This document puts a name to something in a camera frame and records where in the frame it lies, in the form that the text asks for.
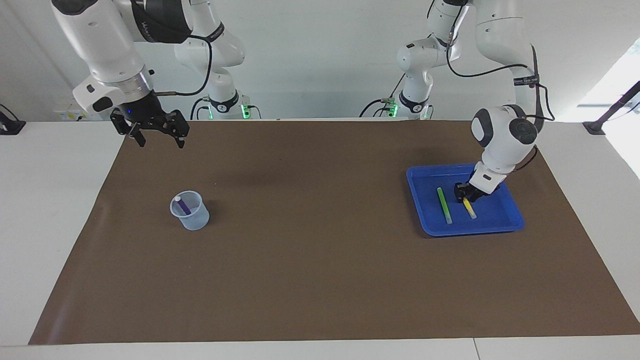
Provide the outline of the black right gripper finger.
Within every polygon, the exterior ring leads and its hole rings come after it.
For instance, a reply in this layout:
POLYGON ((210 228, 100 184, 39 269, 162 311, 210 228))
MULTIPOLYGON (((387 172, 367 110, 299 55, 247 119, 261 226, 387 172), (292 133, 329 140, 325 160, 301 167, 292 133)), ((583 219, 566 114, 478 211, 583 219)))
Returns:
POLYGON ((120 135, 134 139, 140 148, 146 146, 146 138, 141 132, 139 123, 135 122, 133 125, 130 125, 121 112, 112 112, 110 114, 110 121, 120 135))
POLYGON ((182 112, 172 111, 162 116, 158 130, 172 137, 178 148, 182 150, 185 147, 185 138, 189 135, 190 126, 182 112))

